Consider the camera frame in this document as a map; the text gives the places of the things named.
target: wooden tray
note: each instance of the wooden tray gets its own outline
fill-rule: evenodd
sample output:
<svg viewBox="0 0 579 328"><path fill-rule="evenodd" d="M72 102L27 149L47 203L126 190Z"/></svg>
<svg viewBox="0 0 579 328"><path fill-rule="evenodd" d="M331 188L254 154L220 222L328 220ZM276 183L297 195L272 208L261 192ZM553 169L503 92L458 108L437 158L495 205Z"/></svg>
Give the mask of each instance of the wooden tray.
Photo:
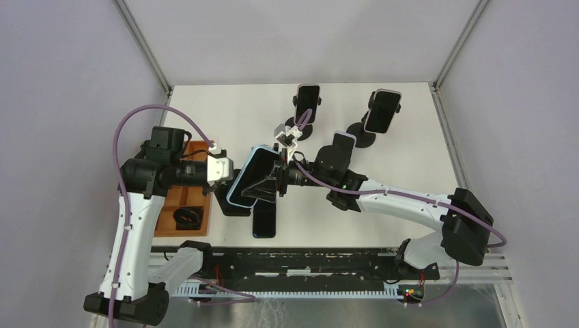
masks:
<svg viewBox="0 0 579 328"><path fill-rule="evenodd" d="M196 150L207 150L204 141L191 141L187 145L185 154L190 154ZM205 152L200 152L194 156L187 157L195 161L204 161L207 158ZM173 212L181 206L203 207L203 219L199 230L177 230L177 223L173 218ZM195 237L207 236L209 230L209 212L211 209L211 195L203 196L202 187L174 187L169 190L165 198L165 204L159 214L157 226L155 227L155 237Z"/></svg>

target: black phone holder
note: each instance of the black phone holder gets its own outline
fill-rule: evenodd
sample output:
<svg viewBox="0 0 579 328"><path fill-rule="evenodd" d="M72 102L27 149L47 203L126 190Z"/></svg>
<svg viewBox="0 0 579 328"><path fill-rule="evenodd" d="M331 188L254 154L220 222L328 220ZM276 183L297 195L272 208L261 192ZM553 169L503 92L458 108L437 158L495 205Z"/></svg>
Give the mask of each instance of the black phone holder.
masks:
<svg viewBox="0 0 579 328"><path fill-rule="evenodd" d="M368 148L369 146L372 146L372 144L376 140L375 133L364 130L364 125L366 124L366 120L368 118L368 112L372 108L374 102L374 94L375 92L372 92L372 94L370 95L370 100L368 100L368 111L366 111L366 114L364 114L364 116L362 117L361 122L353 123L346 130L346 133L356 136L356 148ZM396 113L399 113L400 109L401 106L400 104L398 104L398 107L396 108Z"/></svg>
<svg viewBox="0 0 579 328"><path fill-rule="evenodd" d="M298 104L298 96L294 96L292 99L292 103L294 104L294 107L297 106ZM317 98L317 105L320 106L322 104L322 98L318 97ZM287 119L287 121L285 121L285 125L289 126L290 128L294 127L294 125L296 125L296 117L292 116L290 118ZM309 138L311 136L311 134L313 133L313 125L312 124L308 124L304 127L304 129L302 130L302 136L298 138L298 141L304 141L307 138Z"/></svg>

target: purple cable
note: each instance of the purple cable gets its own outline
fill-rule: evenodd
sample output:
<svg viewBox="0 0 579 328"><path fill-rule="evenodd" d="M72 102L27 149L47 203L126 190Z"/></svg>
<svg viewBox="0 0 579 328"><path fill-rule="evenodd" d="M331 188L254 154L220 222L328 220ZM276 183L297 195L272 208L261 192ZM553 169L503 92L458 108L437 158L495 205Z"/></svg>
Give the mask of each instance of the purple cable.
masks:
<svg viewBox="0 0 579 328"><path fill-rule="evenodd" d="M209 286L215 287L215 288L221 290L222 292L228 292L230 294L246 297L245 299L236 299L233 301L224 301L224 302L215 302L215 303L200 303L199 304L200 306L228 305L228 304L255 302L256 297L253 295L245 294L244 292L238 292L236 290L232 290L232 289L229 289L229 288L226 288L223 286L219 286L218 284L215 284L214 282L211 282L207 279L203 279L201 277L197 277L196 275L192 275L191 278L193 278L195 280L199 280L200 282L203 282L204 284L207 284Z"/></svg>
<svg viewBox="0 0 579 328"><path fill-rule="evenodd" d="M169 107L169 106L165 106L165 105L145 105L145 106L135 108L132 111L128 112L125 115L125 117L123 117L123 119L121 120L119 125L117 126L117 130L115 131L115 136L113 137L113 162L115 164L115 173L117 174L117 180L119 181L119 186L121 189L121 195L123 196L124 203L125 203L125 214L124 214L124 216L125 216L124 225L125 226L128 226L130 224L130 200L128 198L126 186L125 186L125 183L123 181L123 176L121 173L121 165L119 164L119 154L118 154L119 136L121 135L121 130L123 129L123 126L128 121L128 119L131 116L133 116L134 114L136 114L140 111L144 111L146 109L164 109L165 111L170 111L172 113L175 113L175 114L181 116L189 124L191 124L191 126L197 131L197 133L199 133L201 138L209 145L209 147L213 146L213 143L207 138L205 133L203 133L203 131L201 131L201 129L197 126L197 124L195 124L195 122L192 119L190 119L187 115L185 115L181 111L174 109L173 107ZM118 282L119 282L119 274L121 271L121 263L123 261L123 257L124 257L124 253L125 253L127 238L128 238L128 230L123 229L123 235L121 237L121 243L119 246L119 253L117 255L117 261L115 263L115 272L113 273L113 284L118 284ZM109 299L109 328L114 328L114 326L115 326L113 311L115 308L116 296L117 296L117 289L112 288L111 289L111 298Z"/></svg>

